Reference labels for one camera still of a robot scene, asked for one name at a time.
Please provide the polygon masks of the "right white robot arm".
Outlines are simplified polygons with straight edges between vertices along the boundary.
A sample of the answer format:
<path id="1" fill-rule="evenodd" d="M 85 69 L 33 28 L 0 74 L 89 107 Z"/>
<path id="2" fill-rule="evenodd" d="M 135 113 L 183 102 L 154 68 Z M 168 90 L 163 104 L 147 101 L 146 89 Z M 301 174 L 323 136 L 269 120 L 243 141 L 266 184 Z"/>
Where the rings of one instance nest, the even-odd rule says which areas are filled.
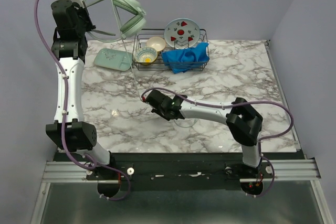
<path id="1" fill-rule="evenodd" d="M 242 146 L 242 173 L 249 178 L 260 172 L 259 132 L 263 117 L 243 98 L 233 102 L 206 103 L 202 100 L 175 94 L 173 98 L 158 89 L 142 96 L 143 102 L 152 107 L 152 112 L 169 120 L 200 119 L 227 126 L 236 142 Z"/>

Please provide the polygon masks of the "blue cloth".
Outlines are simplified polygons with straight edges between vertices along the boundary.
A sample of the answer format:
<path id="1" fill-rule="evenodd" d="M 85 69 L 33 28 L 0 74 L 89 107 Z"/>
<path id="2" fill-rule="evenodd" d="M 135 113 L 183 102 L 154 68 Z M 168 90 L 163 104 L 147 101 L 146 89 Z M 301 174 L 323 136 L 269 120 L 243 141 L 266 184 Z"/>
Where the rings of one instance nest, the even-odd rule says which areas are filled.
<path id="1" fill-rule="evenodd" d="M 209 61 L 207 49 L 208 43 L 201 42 L 196 47 L 165 51 L 162 53 L 162 59 L 174 74 L 187 72 Z"/>

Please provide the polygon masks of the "strawberry pattern plate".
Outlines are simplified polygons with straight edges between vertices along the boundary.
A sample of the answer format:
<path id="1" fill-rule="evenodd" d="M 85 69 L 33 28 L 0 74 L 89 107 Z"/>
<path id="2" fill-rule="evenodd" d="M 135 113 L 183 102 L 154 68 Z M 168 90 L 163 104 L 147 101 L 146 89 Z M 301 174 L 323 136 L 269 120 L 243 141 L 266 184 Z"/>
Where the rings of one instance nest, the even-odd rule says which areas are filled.
<path id="1" fill-rule="evenodd" d="M 197 44 L 201 32 L 198 24 L 188 18 L 171 21 L 164 30 L 164 39 L 174 49 L 184 49 Z"/>

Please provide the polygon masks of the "mint green headphones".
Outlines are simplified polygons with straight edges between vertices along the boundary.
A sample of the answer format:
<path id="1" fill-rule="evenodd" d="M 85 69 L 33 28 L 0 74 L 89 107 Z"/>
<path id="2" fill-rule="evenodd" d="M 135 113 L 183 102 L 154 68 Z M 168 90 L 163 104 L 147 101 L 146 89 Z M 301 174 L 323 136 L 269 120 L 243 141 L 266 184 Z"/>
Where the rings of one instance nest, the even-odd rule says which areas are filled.
<path id="1" fill-rule="evenodd" d="M 92 6 L 101 1 L 104 1 L 104 0 L 97 0 L 93 2 L 91 5 L 86 4 L 86 7 Z M 135 34 L 137 34 L 146 25 L 146 19 L 145 19 L 146 11 L 142 8 L 141 4 L 138 1 L 136 0 L 110 0 L 110 2 L 112 5 L 114 19 L 116 20 L 117 28 L 119 30 L 119 37 L 114 40 L 100 39 L 93 33 L 105 34 L 107 36 L 116 36 L 116 34 L 98 31 L 98 30 L 92 30 L 92 31 L 87 32 L 87 34 L 91 38 L 98 40 L 100 42 L 104 42 L 104 43 L 112 43 L 112 42 L 116 42 L 119 40 L 125 40 L 126 38 L 132 37 Z M 118 8 L 132 14 L 133 17 L 129 19 L 127 22 L 122 23 Z"/>

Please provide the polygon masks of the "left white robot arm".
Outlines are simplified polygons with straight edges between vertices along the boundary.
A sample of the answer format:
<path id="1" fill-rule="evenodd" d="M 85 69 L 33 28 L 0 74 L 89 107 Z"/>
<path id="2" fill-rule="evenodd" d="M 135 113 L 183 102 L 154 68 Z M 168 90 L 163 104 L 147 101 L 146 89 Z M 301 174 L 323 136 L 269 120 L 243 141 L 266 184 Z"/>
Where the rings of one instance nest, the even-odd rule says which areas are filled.
<path id="1" fill-rule="evenodd" d="M 88 47 L 86 32 L 94 30 L 86 6 L 71 0 L 51 4 L 56 28 L 51 55 L 58 76 L 57 109 L 48 137 L 74 161 L 77 153 L 88 158 L 104 179 L 116 175 L 112 154 L 97 141 L 96 127 L 85 122 L 81 104 L 81 82 Z"/>

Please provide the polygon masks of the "blue yellow patterned bowl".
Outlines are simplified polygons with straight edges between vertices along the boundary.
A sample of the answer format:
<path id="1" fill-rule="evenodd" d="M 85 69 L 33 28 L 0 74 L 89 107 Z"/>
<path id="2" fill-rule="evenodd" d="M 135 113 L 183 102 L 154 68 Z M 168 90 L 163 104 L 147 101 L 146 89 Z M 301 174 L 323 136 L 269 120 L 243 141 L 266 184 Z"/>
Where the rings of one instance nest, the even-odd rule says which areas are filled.
<path id="1" fill-rule="evenodd" d="M 152 47 L 143 47 L 135 52 L 134 59 L 142 65 L 150 65 L 157 59 L 158 52 Z"/>

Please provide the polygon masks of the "mint green rectangular tray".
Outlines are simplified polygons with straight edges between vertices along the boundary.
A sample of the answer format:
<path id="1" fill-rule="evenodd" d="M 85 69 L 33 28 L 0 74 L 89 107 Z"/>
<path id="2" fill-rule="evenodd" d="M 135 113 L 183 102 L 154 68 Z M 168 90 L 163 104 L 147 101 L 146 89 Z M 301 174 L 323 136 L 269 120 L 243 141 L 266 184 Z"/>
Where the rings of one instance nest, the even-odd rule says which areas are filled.
<path id="1" fill-rule="evenodd" d="M 93 63 L 102 68 L 127 71 L 131 68 L 132 55 L 126 51 L 103 48 L 99 50 Z"/>

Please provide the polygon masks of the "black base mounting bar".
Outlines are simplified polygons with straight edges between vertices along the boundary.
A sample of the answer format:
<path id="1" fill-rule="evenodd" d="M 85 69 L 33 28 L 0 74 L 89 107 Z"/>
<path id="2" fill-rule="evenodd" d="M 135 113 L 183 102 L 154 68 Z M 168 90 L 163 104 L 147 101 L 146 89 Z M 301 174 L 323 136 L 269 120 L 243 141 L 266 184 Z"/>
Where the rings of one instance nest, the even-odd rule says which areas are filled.
<path id="1" fill-rule="evenodd" d="M 241 153 L 116 153 L 113 170 L 98 167 L 86 176 L 98 182 L 98 192 L 113 195 L 117 189 L 132 191 L 243 190 L 260 195 L 263 183 L 274 181 L 268 161 L 251 168 Z"/>

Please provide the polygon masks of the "aluminium rail frame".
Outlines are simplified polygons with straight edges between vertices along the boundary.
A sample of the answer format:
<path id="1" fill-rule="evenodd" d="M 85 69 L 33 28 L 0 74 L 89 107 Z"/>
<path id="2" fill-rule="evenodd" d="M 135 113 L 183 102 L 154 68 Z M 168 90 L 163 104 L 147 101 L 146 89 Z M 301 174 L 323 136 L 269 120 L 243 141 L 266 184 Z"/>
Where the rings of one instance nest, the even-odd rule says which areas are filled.
<path id="1" fill-rule="evenodd" d="M 104 48 L 91 42 L 83 77 L 82 105 L 86 121 L 98 130 L 98 142 L 116 153 L 242 153 L 229 129 L 217 122 L 166 121 L 140 102 L 150 87 L 163 87 L 206 103 L 283 102 L 263 41 L 209 43 L 210 60 L 203 71 L 138 70 L 117 74 L 93 64 Z M 316 199 L 317 164 L 306 159 L 294 132 L 278 133 L 289 116 L 277 106 L 259 104 L 265 161 L 274 181 L 263 183 L 262 196 L 242 190 L 98 192 L 89 172 L 57 153 L 45 166 L 32 223 L 324 223 Z"/>

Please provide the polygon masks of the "cream bowl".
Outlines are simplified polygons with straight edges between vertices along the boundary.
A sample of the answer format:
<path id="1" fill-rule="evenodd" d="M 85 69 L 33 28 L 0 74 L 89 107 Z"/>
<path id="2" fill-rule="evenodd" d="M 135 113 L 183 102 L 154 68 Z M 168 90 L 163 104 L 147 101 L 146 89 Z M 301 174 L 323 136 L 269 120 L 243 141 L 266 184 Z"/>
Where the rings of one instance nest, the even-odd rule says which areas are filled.
<path id="1" fill-rule="evenodd" d="M 161 37 L 154 36 L 147 40 L 146 46 L 154 48 L 157 52 L 162 52 L 166 47 L 166 41 Z"/>

